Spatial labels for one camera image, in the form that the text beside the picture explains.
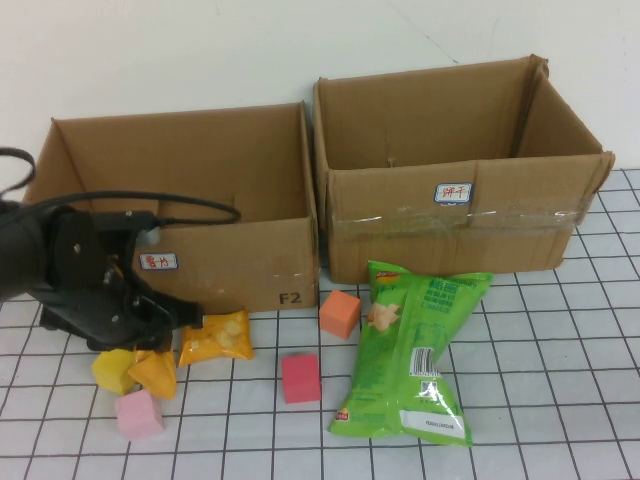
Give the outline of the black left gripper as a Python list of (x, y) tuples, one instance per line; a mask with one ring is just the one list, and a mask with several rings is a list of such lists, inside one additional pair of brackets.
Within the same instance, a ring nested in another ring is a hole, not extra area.
[(41, 215), (48, 254), (41, 325), (96, 351), (172, 350), (171, 329), (203, 326), (202, 306), (154, 290), (133, 271), (140, 233), (158, 226), (144, 210), (88, 212), (69, 205)]

